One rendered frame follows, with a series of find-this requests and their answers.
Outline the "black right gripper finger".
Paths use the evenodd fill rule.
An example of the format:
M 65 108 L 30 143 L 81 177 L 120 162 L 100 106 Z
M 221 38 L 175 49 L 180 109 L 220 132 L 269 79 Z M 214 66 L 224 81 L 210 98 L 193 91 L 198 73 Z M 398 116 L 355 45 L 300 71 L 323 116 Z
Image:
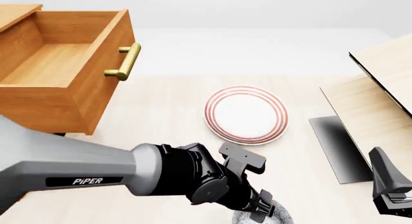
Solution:
M 412 191 L 412 181 L 407 179 L 380 147 L 369 152 L 373 173 L 373 197 L 381 194 L 405 194 Z

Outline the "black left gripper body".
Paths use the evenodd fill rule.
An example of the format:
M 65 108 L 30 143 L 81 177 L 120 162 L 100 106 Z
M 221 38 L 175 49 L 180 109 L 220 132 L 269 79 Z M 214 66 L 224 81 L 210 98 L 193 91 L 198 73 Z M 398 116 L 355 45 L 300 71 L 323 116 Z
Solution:
M 247 212 L 250 212 L 250 219 L 256 222 L 263 222 L 266 217 L 271 218 L 274 213 L 272 195 L 263 189 L 261 192 L 252 189 Z

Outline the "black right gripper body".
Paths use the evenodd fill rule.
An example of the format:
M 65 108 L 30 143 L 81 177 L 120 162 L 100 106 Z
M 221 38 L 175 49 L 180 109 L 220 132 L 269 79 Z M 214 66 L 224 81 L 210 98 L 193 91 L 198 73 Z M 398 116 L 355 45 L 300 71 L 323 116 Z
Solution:
M 406 193 L 412 191 L 412 187 L 401 187 L 389 192 L 373 188 L 373 202 L 379 214 L 412 218 L 412 198 Z

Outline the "grey patterned bowl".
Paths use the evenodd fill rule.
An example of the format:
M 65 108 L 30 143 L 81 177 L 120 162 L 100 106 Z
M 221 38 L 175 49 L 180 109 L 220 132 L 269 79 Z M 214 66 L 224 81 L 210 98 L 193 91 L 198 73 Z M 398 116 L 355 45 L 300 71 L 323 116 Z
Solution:
M 289 212 L 276 200 L 272 200 L 274 213 L 266 217 L 262 223 L 250 218 L 249 212 L 235 211 L 232 216 L 232 224 L 295 224 Z

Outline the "wooden cabinet drawer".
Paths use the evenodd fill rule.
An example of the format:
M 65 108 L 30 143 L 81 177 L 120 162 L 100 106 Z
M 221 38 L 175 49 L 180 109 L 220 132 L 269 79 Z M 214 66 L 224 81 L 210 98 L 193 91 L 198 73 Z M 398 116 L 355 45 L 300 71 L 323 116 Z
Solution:
M 0 33 L 0 115 L 45 133 L 94 133 L 134 44 L 129 12 L 35 11 Z

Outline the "wooden cabinet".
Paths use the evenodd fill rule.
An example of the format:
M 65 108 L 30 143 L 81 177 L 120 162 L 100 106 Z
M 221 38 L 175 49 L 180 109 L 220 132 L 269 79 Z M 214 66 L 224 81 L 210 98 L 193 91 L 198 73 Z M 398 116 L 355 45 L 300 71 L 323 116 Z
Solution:
M 42 7 L 42 4 L 0 4 L 0 33 Z

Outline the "white plate with red rings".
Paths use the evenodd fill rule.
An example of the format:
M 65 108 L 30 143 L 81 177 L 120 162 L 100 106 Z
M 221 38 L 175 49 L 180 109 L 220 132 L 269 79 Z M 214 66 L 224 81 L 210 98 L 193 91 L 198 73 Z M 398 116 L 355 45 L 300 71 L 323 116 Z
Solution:
M 254 86 L 229 86 L 212 94 L 203 109 L 217 136 L 243 145 L 268 144 L 288 130 L 290 114 L 278 96 Z

